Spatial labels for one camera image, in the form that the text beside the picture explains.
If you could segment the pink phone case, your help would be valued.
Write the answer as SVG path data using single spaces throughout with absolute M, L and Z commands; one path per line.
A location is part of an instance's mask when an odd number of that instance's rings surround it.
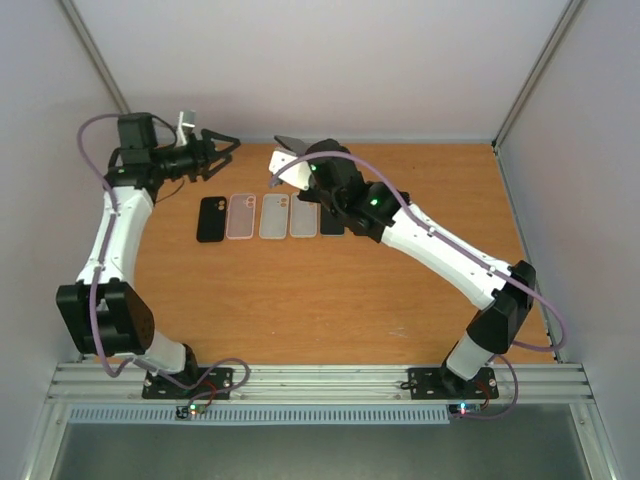
M 229 199 L 226 237 L 230 240 L 248 240 L 253 237 L 256 196 L 236 193 Z

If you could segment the black phone case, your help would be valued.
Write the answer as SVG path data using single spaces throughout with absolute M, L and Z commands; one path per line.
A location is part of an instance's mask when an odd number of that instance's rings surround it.
M 205 197 L 200 201 L 196 240 L 217 243 L 224 240 L 227 199 L 224 196 Z

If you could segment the phone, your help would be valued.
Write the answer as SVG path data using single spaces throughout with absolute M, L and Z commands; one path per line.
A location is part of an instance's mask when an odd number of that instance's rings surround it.
M 275 135 L 274 140 L 284 150 L 292 152 L 296 156 L 302 156 L 306 154 L 307 150 L 309 149 L 309 145 L 305 141 L 298 138 L 285 135 Z

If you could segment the white phone case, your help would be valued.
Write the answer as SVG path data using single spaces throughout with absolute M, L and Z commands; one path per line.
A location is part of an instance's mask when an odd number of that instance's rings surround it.
M 289 197 L 266 194 L 262 200 L 259 237 L 265 240 L 286 238 L 289 219 Z
M 318 233 L 318 205 L 291 196 L 290 235 L 294 238 L 313 238 Z

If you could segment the black smartphone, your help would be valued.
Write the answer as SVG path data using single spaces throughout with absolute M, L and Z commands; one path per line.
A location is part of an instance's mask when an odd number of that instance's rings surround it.
M 326 209 L 320 211 L 320 233 L 322 236 L 339 237 L 345 233 L 345 228 Z

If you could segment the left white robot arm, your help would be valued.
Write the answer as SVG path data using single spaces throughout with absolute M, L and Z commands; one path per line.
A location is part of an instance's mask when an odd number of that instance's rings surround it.
M 195 395 L 205 377 L 193 350 L 155 325 L 150 308 L 134 288 L 142 235 L 166 181 L 209 180 L 232 160 L 241 142 L 209 129 L 194 132 L 194 113 L 183 111 L 168 125 L 173 139 L 158 141 L 165 120 L 148 112 L 115 114 L 119 145 L 105 172 L 90 159 L 84 134 L 95 116 L 78 129 L 76 142 L 103 189 L 102 217 L 88 259 L 76 280 L 59 286 L 56 305 L 77 350 L 93 355 L 111 378 L 135 365 L 165 380 L 179 398 Z

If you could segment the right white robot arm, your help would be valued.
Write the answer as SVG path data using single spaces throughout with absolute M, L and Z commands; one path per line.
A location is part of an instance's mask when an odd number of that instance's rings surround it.
M 441 230 L 406 192 L 393 194 L 383 182 L 363 178 L 348 149 L 334 139 L 303 144 L 310 154 L 309 184 L 304 199 L 322 205 L 334 222 L 356 236 L 396 249 L 444 278 L 477 309 L 461 339 L 439 369 L 439 386 L 458 398 L 473 389 L 477 374 L 513 344 L 533 305 L 533 266 L 515 265 L 484 255 L 455 235 Z

